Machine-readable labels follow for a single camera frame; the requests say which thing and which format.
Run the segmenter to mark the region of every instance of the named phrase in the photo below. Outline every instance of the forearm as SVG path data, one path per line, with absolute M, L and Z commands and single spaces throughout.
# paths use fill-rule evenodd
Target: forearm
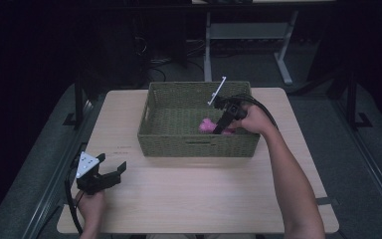
M 95 221 L 86 221 L 84 231 L 80 239 L 96 239 L 101 227 L 101 219 Z
M 271 157 L 286 238 L 324 238 L 324 228 L 312 187 L 284 138 L 276 128 L 265 132 L 264 137 Z

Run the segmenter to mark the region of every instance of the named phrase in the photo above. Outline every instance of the gray carpet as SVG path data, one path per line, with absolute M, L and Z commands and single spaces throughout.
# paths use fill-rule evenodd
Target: gray carpet
M 292 91 L 304 84 L 312 51 L 315 46 L 289 49 L 286 63 L 294 84 L 285 86 L 272 55 L 243 55 L 231 58 L 214 58 L 213 79 L 227 76 L 228 79 L 250 81 L 253 87 L 281 87 Z M 202 66 L 202 58 L 191 58 Z M 182 68 L 169 64 L 158 68 L 166 81 L 203 81 L 203 72 L 193 64 Z M 160 72 L 151 71 L 151 79 L 163 81 Z M 290 97 L 290 103 L 301 127 L 319 175 L 328 195 L 335 199 L 333 208 L 340 223 L 340 233 L 327 238 L 369 239 L 382 238 L 382 197 L 365 167 L 352 132 L 341 119 L 336 104 L 324 96 L 327 85 L 315 89 L 304 97 Z M 78 238 L 77 235 L 60 234 L 56 225 L 61 214 L 58 205 L 65 201 L 62 181 L 49 185 L 62 157 L 73 158 L 71 148 L 79 148 L 79 142 L 87 142 L 98 116 L 104 96 L 93 103 L 93 109 L 84 122 L 83 130 L 74 131 L 72 126 L 63 125 L 69 113 L 74 112 L 74 89 L 70 87 L 56 105 L 33 146 L 23 168 L 0 207 L 0 238 L 22 238 L 35 209 L 45 208 L 44 217 L 50 221 L 44 225 L 39 238 Z M 362 128 L 359 133 L 382 169 L 382 116 L 375 108 L 371 97 L 359 89 L 359 110 L 367 114 L 374 127 Z M 69 146 L 72 141 L 77 145 Z M 55 187 L 55 192 L 42 198 L 46 190 Z M 40 205 L 48 199 L 48 205 Z M 101 235 L 100 238 L 129 238 L 129 235 Z M 266 238 L 283 238 L 283 235 L 266 235 Z

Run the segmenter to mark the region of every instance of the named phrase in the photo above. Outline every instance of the metal frame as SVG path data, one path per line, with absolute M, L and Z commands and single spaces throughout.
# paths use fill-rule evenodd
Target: metal frame
M 206 20 L 206 49 L 204 56 L 204 81 L 212 82 L 212 67 L 210 62 L 210 40 L 211 39 L 283 39 L 281 49 L 275 53 L 282 78 L 286 85 L 292 84 L 292 79 L 287 71 L 284 58 L 287 46 L 293 32 L 298 11 L 293 11 L 287 23 L 249 23 L 249 24 L 217 24 L 211 23 L 210 12 Z

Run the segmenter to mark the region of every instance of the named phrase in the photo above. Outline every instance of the floor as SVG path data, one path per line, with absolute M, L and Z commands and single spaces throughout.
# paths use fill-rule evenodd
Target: floor
M 213 58 L 213 79 L 227 76 L 228 80 L 249 81 L 252 87 L 279 87 L 292 92 L 306 84 L 315 47 L 299 44 L 289 47 L 286 64 L 294 80 L 292 86 L 282 82 L 272 54 Z M 158 71 L 150 70 L 149 79 L 203 81 L 203 58 L 188 60 L 192 63 L 187 68 L 172 63 L 157 68 Z M 326 238 L 382 238 L 382 192 L 365 159 L 372 156 L 382 172 L 382 115 L 371 96 L 358 87 L 357 111 L 365 113 L 373 126 L 352 130 L 342 113 L 345 96 L 338 101 L 330 100 L 325 94 L 329 84 L 303 96 L 289 97 L 340 224 L 339 231 Z M 72 125 L 64 125 L 67 115 L 75 111 L 74 87 L 66 90 L 1 204 L 0 238 L 78 238 L 63 235 L 56 228 L 66 201 L 63 180 L 71 160 L 87 144 L 103 101 L 104 94 L 87 105 L 85 121 L 74 130 Z M 362 150 L 359 138 L 368 153 Z M 99 238 L 130 237 L 103 234 Z M 276 239 L 283 235 L 265 237 Z

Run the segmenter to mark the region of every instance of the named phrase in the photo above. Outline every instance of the hand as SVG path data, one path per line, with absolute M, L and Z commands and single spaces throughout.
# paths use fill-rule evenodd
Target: hand
M 77 193 L 78 207 L 85 219 L 83 234 L 80 238 L 97 238 L 105 209 L 104 198 L 104 190 L 95 193 L 95 195 L 88 195 L 83 191 Z
M 233 121 L 229 128 L 243 127 L 250 132 L 261 133 L 264 136 L 272 129 L 276 129 L 266 113 L 259 107 L 243 106 L 243 109 L 247 111 L 247 116 L 244 119 Z

